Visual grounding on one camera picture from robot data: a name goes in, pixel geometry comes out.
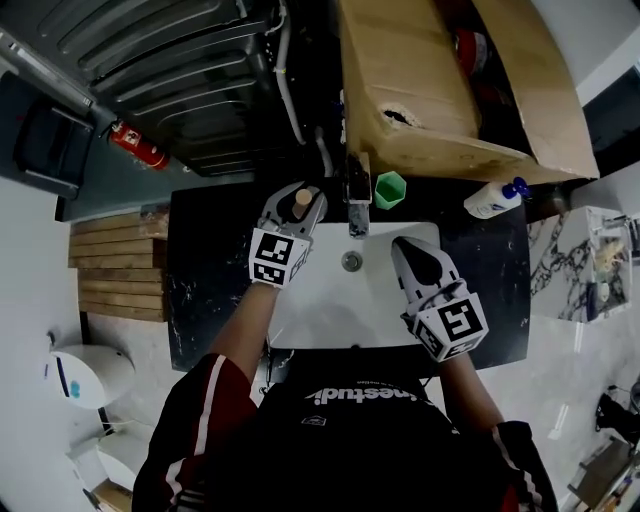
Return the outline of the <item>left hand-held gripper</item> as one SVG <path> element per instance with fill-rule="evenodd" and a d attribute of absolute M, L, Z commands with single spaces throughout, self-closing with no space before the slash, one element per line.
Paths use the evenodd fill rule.
<path fill-rule="evenodd" d="M 328 206 L 319 188 L 304 188 L 312 192 L 313 199 L 297 223 L 287 222 L 293 219 L 299 182 L 285 186 L 267 199 L 252 233 L 249 252 L 252 282 L 285 288 L 306 263 L 313 244 L 312 233 L 324 219 Z"/>

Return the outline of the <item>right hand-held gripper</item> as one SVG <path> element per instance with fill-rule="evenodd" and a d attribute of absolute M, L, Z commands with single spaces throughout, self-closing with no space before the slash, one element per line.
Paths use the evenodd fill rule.
<path fill-rule="evenodd" d="M 474 350 L 488 334 L 479 295 L 471 293 L 451 257 L 414 237 L 396 237 L 391 257 L 409 304 L 401 315 L 408 331 L 433 361 L 447 361 Z M 437 286 L 423 298 L 424 286 Z"/>

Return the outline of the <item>small tan cork object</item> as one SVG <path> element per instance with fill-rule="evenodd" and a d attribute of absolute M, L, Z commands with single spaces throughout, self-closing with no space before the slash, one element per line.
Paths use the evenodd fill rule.
<path fill-rule="evenodd" d="M 298 222 L 304 217 L 312 199 L 313 194 L 308 188 L 300 188 L 278 202 L 277 213 L 285 222 Z"/>

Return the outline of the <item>person's right forearm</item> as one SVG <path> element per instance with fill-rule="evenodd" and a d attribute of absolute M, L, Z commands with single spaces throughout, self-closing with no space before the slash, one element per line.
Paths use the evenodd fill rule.
<path fill-rule="evenodd" d="M 464 432 L 488 432 L 504 417 L 482 383 L 468 353 L 438 365 L 446 414 Z"/>

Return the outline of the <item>person's left forearm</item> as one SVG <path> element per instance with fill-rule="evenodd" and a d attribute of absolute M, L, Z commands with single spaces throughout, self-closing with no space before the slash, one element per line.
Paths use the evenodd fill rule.
<path fill-rule="evenodd" d="M 275 287 L 252 283 L 209 349 L 233 362 L 249 382 L 255 378 L 278 294 Z"/>

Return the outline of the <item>white rectangular sink basin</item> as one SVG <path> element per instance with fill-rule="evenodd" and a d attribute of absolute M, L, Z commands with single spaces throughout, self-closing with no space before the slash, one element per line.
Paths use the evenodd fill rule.
<path fill-rule="evenodd" d="M 369 236 L 349 236 L 346 223 L 320 223 L 311 253 L 293 282 L 279 293 L 268 340 L 278 349 L 347 349 L 415 345 L 400 318 L 407 300 L 391 258 L 398 236 L 440 245 L 430 222 L 372 223 Z M 358 252 L 357 272 L 347 272 L 341 257 Z"/>

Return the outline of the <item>white soap bottle blue pump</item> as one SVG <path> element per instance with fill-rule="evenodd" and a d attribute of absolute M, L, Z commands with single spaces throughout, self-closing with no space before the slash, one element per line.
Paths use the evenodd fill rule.
<path fill-rule="evenodd" d="M 521 177 L 509 183 L 490 182 L 464 200 L 464 208 L 481 220 L 493 218 L 521 205 L 530 196 L 530 189 Z"/>

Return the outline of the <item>black marble sink countertop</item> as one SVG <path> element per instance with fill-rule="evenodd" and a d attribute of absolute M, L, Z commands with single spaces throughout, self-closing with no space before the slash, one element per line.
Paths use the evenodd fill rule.
<path fill-rule="evenodd" d="M 167 255 L 169 346 L 175 369 L 191 369 L 207 351 L 249 284 L 251 235 L 273 181 L 175 192 L 171 200 Z M 328 200 L 322 223 L 346 223 L 342 184 L 322 181 Z M 493 219 L 471 217 L 463 201 L 479 189 L 464 180 L 411 178 L 399 205 L 374 209 L 372 223 L 430 222 L 469 289 L 479 295 L 488 335 L 474 350 L 478 368 L 523 360 L 530 320 L 529 249 L 525 212 L 516 208 Z M 328 355 L 342 349 L 278 349 L 279 355 Z M 418 343 L 363 348 L 416 371 L 429 363 Z"/>

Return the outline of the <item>chrome faucet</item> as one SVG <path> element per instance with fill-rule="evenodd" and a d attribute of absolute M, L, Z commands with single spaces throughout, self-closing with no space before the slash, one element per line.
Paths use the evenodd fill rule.
<path fill-rule="evenodd" d="M 369 208 L 372 203 L 369 155 L 364 152 L 349 153 L 344 177 L 349 236 L 364 239 L 369 235 Z"/>

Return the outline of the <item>green plastic cup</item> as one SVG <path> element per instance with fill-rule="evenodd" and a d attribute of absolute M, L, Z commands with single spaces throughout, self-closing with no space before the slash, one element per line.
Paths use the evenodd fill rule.
<path fill-rule="evenodd" d="M 404 200 L 407 183 L 404 178 L 395 171 L 380 174 L 377 177 L 374 199 L 376 207 L 389 210 Z"/>

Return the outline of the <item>grey ribbed washing machine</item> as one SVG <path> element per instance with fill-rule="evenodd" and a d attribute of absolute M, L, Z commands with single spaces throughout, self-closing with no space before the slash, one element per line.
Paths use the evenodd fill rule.
<path fill-rule="evenodd" d="M 277 84 L 281 36 L 200 31 L 101 72 L 92 90 L 201 176 L 262 170 L 302 148 Z"/>

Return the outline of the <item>white marble vanity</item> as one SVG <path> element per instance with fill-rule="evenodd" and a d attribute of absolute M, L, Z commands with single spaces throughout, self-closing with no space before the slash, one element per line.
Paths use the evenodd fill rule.
<path fill-rule="evenodd" d="M 531 312 L 574 323 L 593 323 L 588 281 L 591 255 L 585 206 L 528 225 Z"/>

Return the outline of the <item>red fire extinguisher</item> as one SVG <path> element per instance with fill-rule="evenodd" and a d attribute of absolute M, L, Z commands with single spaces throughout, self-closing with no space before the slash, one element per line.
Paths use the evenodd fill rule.
<path fill-rule="evenodd" d="M 170 162 L 167 152 L 122 120 L 111 125 L 109 140 L 153 170 L 164 170 Z"/>

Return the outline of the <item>large brown cardboard box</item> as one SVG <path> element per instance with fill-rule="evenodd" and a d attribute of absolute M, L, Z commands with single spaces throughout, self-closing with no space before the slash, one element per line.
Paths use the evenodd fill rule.
<path fill-rule="evenodd" d="M 347 146 L 373 173 L 598 177 L 569 70 L 531 0 L 340 0 L 339 16 Z M 489 46 L 471 77 L 458 28 Z"/>

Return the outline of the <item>clear storage organizer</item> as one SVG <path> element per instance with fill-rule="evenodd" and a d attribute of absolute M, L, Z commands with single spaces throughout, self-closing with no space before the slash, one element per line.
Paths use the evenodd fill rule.
<path fill-rule="evenodd" d="M 589 307 L 595 318 L 628 309 L 632 302 L 630 218 L 622 212 L 588 207 L 591 272 Z"/>

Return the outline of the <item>wooden slat steps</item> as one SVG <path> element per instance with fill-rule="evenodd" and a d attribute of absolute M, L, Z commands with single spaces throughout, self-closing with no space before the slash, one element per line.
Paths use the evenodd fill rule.
<path fill-rule="evenodd" d="M 73 224 L 68 266 L 79 310 L 164 323 L 168 227 L 166 205 Z"/>

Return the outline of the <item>person's black shirt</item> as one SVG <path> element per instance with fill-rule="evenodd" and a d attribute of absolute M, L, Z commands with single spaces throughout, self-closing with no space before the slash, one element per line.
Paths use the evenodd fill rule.
<path fill-rule="evenodd" d="M 250 390 L 217 354 L 173 387 L 132 512 L 558 512 L 524 422 L 466 431 L 382 381 Z"/>

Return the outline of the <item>red packet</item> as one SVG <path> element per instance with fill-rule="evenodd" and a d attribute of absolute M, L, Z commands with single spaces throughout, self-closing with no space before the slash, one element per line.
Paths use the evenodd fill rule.
<path fill-rule="evenodd" d="M 489 46 L 482 33 L 458 28 L 455 48 L 460 65 L 467 77 L 481 73 L 489 59 Z"/>

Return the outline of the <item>black chair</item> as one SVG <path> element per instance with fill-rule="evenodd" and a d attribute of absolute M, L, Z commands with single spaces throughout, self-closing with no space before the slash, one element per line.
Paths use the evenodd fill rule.
<path fill-rule="evenodd" d="M 637 446 L 640 442 L 640 414 L 625 409 L 611 397 L 611 392 L 618 390 L 616 385 L 609 385 L 597 404 L 595 412 L 595 430 L 615 430 L 627 443 Z"/>

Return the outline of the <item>dark grey folded chair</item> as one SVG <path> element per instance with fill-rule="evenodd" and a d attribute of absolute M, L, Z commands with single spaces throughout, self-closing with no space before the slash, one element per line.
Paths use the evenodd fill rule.
<path fill-rule="evenodd" d="M 47 100 L 33 103 L 14 145 L 25 184 L 73 200 L 84 179 L 94 124 Z"/>

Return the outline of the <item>white rounded trash can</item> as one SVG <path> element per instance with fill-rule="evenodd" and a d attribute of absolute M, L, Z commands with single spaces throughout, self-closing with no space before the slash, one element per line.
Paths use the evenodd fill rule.
<path fill-rule="evenodd" d="M 50 352 L 47 381 L 72 405 L 97 410 L 125 395 L 135 368 L 121 351 L 102 345 L 69 345 Z"/>

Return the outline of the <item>white plastic device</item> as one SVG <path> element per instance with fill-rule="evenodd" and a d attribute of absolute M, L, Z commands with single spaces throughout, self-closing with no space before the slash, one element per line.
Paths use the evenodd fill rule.
<path fill-rule="evenodd" d="M 104 481 L 132 491 L 144 462 L 146 445 L 126 433 L 90 438 L 66 453 L 74 476 L 87 491 Z"/>

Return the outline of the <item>small brown cardboard box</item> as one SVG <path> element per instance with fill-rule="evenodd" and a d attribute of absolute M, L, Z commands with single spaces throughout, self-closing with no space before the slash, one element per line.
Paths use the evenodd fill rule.
<path fill-rule="evenodd" d="M 105 480 L 93 491 L 100 512 L 131 512 L 132 495 L 129 490 Z"/>

